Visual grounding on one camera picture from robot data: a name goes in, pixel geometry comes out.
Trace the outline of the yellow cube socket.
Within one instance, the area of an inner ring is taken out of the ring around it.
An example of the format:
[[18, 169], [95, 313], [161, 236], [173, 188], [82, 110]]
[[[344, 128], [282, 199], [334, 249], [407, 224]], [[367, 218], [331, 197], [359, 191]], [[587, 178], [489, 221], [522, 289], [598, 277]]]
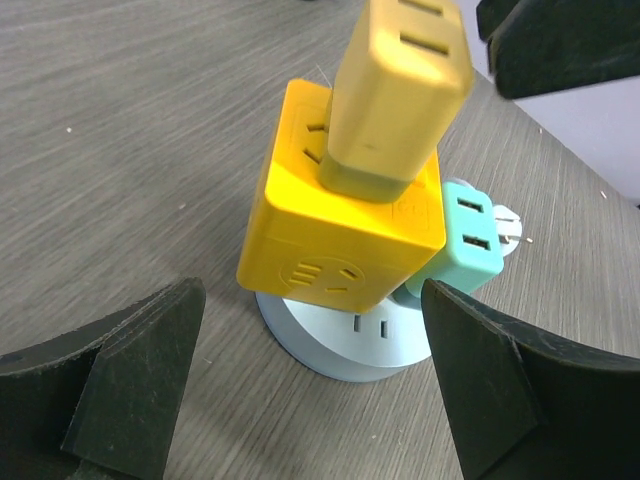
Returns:
[[439, 159], [387, 204], [324, 189], [317, 180], [327, 87], [287, 84], [262, 164], [236, 278], [245, 289], [365, 313], [445, 244]]

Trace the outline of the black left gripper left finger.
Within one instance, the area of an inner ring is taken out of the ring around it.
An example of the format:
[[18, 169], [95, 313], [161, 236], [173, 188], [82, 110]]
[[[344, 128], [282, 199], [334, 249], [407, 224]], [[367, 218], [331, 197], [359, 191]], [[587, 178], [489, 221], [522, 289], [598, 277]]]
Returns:
[[184, 278], [2, 355], [2, 478], [162, 478], [205, 302]]

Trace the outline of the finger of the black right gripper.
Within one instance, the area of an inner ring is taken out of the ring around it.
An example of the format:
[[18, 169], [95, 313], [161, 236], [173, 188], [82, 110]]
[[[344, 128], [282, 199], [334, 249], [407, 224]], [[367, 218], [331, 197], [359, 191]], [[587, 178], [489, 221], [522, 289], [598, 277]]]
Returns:
[[520, 1], [507, 38], [488, 41], [504, 99], [523, 99], [639, 75], [637, 1]]
[[482, 41], [507, 38], [520, 10], [519, 0], [481, 0], [476, 7], [479, 38]]

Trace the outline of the teal USB charger plug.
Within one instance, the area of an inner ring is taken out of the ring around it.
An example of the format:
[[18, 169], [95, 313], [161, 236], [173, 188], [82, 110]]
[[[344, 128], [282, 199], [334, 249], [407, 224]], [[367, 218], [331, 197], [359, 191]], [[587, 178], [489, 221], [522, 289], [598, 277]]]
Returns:
[[446, 242], [404, 287], [418, 298], [427, 279], [444, 282], [471, 294], [504, 268], [499, 236], [489, 196], [447, 181], [442, 184]]

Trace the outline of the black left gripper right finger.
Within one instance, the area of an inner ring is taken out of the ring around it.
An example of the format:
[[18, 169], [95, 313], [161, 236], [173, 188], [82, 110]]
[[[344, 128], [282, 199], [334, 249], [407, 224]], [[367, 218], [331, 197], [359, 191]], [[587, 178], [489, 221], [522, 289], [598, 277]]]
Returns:
[[635, 479], [639, 362], [425, 282], [424, 324], [467, 479]]

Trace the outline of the light blue round socket base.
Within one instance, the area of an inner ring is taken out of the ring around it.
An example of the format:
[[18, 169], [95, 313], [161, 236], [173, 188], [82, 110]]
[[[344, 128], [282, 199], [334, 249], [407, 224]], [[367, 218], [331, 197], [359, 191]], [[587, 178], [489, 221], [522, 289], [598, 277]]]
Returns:
[[274, 338], [307, 368], [332, 379], [376, 382], [431, 357], [422, 313], [387, 298], [355, 314], [258, 293]]

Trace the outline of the pale yellow USB charger plug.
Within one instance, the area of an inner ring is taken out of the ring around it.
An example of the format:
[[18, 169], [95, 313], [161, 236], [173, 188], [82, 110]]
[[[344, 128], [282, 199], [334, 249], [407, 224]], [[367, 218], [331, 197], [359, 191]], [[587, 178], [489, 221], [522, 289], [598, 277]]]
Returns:
[[435, 152], [473, 81], [455, 2], [366, 2], [333, 83], [320, 183], [374, 203], [395, 201]]

